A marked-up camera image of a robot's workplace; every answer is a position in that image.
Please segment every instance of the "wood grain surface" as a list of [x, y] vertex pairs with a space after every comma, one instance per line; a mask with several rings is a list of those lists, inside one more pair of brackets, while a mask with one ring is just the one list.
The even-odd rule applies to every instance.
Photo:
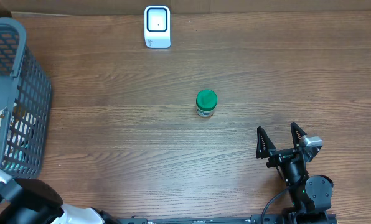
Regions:
[[[20, 19], [54, 88], [40, 178], [116, 217], [240, 217], [284, 189], [255, 159], [289, 124], [320, 135], [311, 175], [335, 183], [339, 223], [371, 223], [371, 11], [174, 15], [148, 49], [142, 16]], [[194, 111], [198, 91], [216, 113]], [[290, 206], [286, 196], [269, 213]]]

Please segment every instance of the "gray basket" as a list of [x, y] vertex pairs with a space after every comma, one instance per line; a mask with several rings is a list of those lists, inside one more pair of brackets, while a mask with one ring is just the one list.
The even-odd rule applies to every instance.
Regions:
[[51, 97], [51, 82], [26, 46], [25, 28], [0, 19], [0, 169], [13, 177], [40, 173]]

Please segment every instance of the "white rectangular object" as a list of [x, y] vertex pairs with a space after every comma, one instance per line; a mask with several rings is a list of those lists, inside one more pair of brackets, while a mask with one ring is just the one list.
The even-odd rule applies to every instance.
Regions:
[[166, 6], [148, 6], [144, 11], [144, 38], [147, 47], [171, 46], [171, 12]]

